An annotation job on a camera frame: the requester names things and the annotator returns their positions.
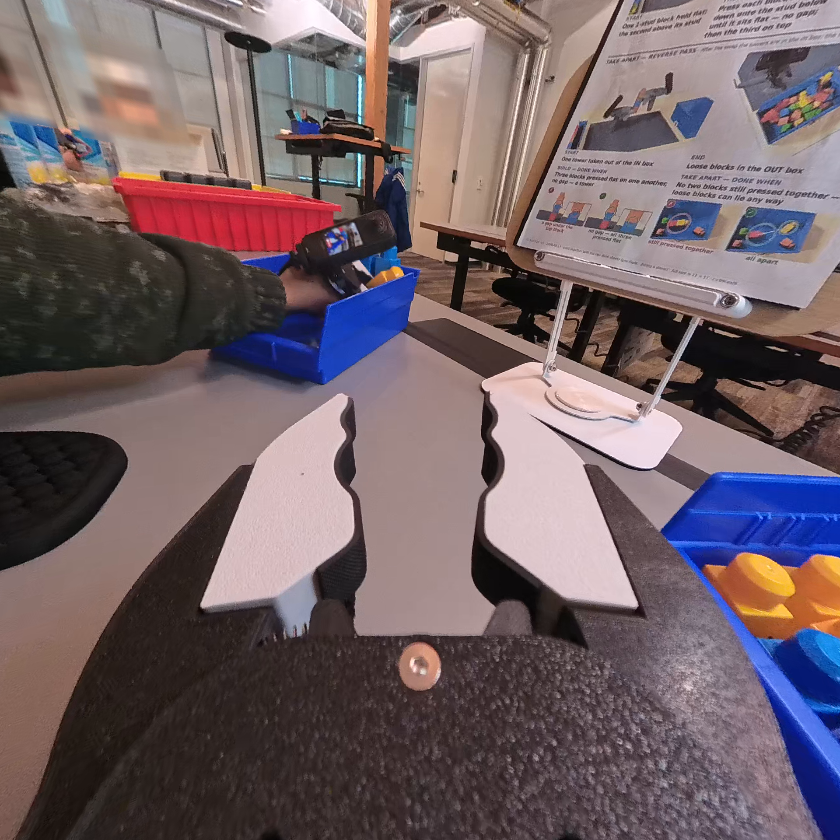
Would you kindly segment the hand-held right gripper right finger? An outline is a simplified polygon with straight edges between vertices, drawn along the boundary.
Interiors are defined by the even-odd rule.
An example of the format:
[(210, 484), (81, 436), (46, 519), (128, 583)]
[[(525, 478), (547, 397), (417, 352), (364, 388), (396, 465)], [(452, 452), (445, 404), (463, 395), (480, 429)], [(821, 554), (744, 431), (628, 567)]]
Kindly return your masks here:
[(577, 611), (637, 618), (638, 594), (583, 459), (513, 401), (485, 394), (472, 581), (515, 602), (534, 632), (569, 632)]

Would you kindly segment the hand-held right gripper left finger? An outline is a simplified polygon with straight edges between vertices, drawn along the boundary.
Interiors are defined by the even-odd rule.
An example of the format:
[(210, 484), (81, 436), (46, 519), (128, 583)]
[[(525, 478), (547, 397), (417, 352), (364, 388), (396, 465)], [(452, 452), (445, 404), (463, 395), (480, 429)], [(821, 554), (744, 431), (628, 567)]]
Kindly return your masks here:
[(339, 394), (259, 455), (206, 585), (205, 613), (266, 607), (284, 635), (301, 636), (320, 601), (354, 610), (366, 575), (354, 439), (354, 403)]

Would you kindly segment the blue plastic bin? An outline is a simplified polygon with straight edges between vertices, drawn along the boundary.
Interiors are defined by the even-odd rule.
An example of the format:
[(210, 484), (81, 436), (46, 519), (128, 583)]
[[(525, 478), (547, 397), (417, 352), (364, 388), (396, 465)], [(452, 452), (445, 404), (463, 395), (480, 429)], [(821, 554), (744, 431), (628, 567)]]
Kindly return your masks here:
[(722, 608), (763, 684), (794, 776), (824, 838), (839, 838), (839, 747), (703, 574), (742, 552), (785, 566), (812, 554), (839, 557), (838, 478), (718, 473), (665, 525), (663, 534)]
[(403, 331), (420, 270), (331, 304), (317, 317), (295, 312), (277, 331), (252, 333), (211, 352), (225, 362), (326, 384)]

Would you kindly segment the pile of blocks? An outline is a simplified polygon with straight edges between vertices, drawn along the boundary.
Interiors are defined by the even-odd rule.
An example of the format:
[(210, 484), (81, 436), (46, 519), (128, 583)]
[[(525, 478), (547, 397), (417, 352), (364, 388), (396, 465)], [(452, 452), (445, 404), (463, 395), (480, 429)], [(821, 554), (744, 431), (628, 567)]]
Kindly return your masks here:
[(839, 558), (785, 566), (742, 552), (702, 569), (835, 740), (839, 739)]

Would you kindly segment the blue jacket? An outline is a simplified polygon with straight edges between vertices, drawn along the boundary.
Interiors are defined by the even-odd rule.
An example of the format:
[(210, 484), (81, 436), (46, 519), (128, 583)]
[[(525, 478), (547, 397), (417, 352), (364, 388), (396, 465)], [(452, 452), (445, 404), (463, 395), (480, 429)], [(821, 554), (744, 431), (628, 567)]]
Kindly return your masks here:
[(396, 252), (410, 249), (413, 244), (408, 214), (408, 193), (403, 166), (388, 165), (381, 183), (376, 189), (374, 200), (378, 208), (385, 211), (391, 220), (396, 236)]

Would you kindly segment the wooden standing desk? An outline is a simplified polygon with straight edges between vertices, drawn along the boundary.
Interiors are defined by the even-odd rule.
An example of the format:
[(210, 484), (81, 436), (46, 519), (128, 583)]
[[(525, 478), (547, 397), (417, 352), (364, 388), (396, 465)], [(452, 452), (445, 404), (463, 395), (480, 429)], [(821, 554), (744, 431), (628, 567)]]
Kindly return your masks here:
[(306, 156), (311, 165), (311, 194), (321, 199), (320, 160), (338, 159), (348, 154), (359, 154), (364, 158), (363, 192), (360, 208), (368, 212), (375, 205), (375, 160), (391, 163), (395, 157), (412, 155), (412, 150), (373, 138), (366, 140), (341, 133), (278, 133), (275, 139), (287, 147), (293, 155)]

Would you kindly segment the white document stand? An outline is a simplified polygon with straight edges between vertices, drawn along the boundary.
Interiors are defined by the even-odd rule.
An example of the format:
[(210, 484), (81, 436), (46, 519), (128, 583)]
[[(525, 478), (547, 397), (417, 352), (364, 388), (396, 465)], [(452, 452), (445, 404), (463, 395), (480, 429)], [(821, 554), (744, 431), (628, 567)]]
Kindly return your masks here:
[(579, 261), (561, 261), (556, 256), (517, 246), (520, 223), (527, 214), (534, 188), (540, 183), (543, 164), (550, 158), (550, 142), (561, 133), (563, 120), (573, 110), (574, 100), (582, 92), (595, 55), (621, 3), (616, 6), (593, 55), (584, 60), (560, 94), (507, 228), (507, 251), (518, 267), (560, 281), (560, 300), (547, 357), (542, 365), (523, 364), (493, 376), (483, 382), (482, 389), (519, 404), (543, 424), (620, 464), (652, 469), (658, 466), (681, 432), (678, 421), (656, 408), (666, 384), (657, 385), (652, 395), (629, 398), (603, 386), (587, 384), (557, 366), (561, 323), (573, 284), (658, 305), (689, 317), (685, 337), (678, 342), (675, 358), (665, 374), (668, 382), (694, 331), (704, 321), (773, 338), (813, 333), (837, 323), (838, 266), (812, 303), (807, 308), (795, 309), (707, 287), (640, 277), (616, 269), (595, 269)]

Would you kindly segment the black bag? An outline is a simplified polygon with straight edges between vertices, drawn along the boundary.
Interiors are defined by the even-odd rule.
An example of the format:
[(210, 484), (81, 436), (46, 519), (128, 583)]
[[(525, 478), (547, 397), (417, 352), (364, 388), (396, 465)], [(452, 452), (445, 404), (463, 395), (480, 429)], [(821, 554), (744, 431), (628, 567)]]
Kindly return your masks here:
[(375, 141), (375, 131), (371, 126), (349, 119), (342, 109), (329, 109), (325, 112), (321, 134), (352, 138), (357, 141)]

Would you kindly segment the white door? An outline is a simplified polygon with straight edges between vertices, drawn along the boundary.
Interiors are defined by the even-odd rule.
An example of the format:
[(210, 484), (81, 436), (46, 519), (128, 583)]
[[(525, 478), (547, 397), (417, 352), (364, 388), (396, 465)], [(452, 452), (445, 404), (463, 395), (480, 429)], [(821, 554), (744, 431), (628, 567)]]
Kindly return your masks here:
[(455, 194), (473, 52), (423, 59), (418, 104), (421, 119), (413, 168), (413, 252), (442, 261), (437, 231), (425, 224), (449, 220)]

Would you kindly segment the red plastic bin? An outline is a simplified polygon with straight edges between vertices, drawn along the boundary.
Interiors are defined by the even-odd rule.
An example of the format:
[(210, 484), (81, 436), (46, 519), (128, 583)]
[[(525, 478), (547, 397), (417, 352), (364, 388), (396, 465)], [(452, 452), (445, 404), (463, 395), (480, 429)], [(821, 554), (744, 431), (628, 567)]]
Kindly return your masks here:
[(341, 206), (239, 187), (117, 177), (112, 181), (139, 234), (163, 235), (234, 252), (287, 253), (333, 225)]

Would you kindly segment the black office chair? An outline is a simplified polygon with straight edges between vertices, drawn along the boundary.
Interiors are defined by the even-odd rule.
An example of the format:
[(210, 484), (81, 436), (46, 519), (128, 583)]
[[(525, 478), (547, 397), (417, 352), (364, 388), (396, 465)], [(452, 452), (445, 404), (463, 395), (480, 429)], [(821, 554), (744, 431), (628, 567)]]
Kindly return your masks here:
[(694, 413), (711, 420), (716, 420), (719, 413), (725, 413), (759, 436), (773, 438), (771, 429), (723, 395), (718, 385), (728, 381), (763, 391), (766, 384), (784, 384), (786, 380), (777, 370), (777, 362), (783, 354), (761, 342), (698, 327), (680, 361), (697, 368), (699, 376), (693, 382), (670, 379), (663, 399), (670, 403), (690, 403)]
[(503, 307), (519, 310), (516, 321), (498, 322), (498, 329), (534, 344), (546, 344), (550, 340), (551, 332), (540, 327), (538, 319), (547, 319), (553, 325), (560, 300), (559, 287), (534, 279), (500, 276), (490, 290), (501, 299)]

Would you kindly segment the yellow plastic bin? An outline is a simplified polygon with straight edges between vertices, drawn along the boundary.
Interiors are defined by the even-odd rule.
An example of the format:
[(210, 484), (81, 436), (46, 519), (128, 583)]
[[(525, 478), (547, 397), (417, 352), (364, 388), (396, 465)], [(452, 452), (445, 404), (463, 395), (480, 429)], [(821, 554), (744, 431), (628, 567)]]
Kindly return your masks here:
[[(140, 172), (132, 172), (132, 171), (120, 171), (119, 177), (122, 179), (130, 179), (135, 181), (143, 181), (143, 182), (163, 182), (160, 178), (160, 175), (154, 174), (146, 174)], [(277, 187), (260, 185), (260, 184), (253, 184), (254, 192), (263, 192), (263, 193), (276, 193), (276, 194), (283, 194), (283, 195), (290, 195), (288, 191), (281, 190)]]

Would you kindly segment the wooden desk with black legs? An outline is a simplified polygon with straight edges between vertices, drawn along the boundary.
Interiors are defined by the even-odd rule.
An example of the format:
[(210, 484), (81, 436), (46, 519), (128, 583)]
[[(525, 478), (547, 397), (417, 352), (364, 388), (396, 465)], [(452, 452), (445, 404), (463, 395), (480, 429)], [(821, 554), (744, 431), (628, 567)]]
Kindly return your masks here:
[(839, 359), (839, 334), (838, 332), (814, 332), (805, 335), (781, 337), (784, 344), (817, 352), (820, 355), (827, 355)]

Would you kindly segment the printed instruction sheet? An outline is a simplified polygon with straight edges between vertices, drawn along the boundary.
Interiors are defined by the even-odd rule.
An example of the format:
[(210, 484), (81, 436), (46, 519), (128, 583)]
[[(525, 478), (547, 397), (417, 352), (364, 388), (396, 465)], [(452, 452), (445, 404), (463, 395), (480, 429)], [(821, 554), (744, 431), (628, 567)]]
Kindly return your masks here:
[(516, 244), (807, 308), (838, 266), (839, 2), (622, 2)]

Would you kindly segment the wooden post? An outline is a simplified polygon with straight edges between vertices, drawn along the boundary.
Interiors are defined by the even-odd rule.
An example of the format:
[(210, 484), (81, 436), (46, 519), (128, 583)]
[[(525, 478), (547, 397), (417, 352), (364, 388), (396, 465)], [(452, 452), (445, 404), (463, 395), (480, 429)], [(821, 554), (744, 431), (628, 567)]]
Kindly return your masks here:
[(389, 75), (390, 1), (365, 3), (364, 124), (385, 140)]

